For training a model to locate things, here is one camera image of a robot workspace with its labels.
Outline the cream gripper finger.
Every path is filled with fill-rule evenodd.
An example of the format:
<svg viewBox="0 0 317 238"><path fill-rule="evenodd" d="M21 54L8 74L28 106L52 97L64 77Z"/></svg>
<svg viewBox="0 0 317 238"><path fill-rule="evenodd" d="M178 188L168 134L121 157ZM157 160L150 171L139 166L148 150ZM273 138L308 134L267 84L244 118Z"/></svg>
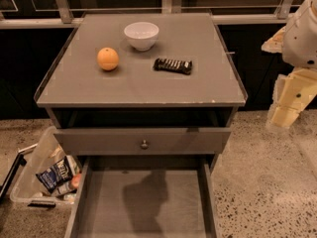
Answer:
<svg viewBox="0 0 317 238"><path fill-rule="evenodd" d="M273 103L268 110L268 120L277 127L289 128L299 117L299 114L300 112L296 109Z"/></svg>

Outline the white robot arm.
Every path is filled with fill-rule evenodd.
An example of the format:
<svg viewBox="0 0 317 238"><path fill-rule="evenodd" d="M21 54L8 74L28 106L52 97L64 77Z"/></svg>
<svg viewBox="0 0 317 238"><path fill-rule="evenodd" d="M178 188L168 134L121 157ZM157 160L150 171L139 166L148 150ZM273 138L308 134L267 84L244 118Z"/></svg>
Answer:
<svg viewBox="0 0 317 238"><path fill-rule="evenodd" d="M274 84L270 124L289 128L317 96L317 0L304 0L297 11L262 45L268 53L280 53L293 66Z"/></svg>

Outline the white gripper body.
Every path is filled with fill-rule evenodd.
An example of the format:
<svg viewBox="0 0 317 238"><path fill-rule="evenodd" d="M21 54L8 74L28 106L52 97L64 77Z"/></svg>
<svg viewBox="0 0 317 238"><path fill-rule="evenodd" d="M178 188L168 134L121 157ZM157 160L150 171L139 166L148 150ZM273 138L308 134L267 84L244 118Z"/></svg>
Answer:
<svg viewBox="0 0 317 238"><path fill-rule="evenodd" d="M303 111L317 95L317 70L296 67L284 80L278 98L278 105L284 108Z"/></svg>

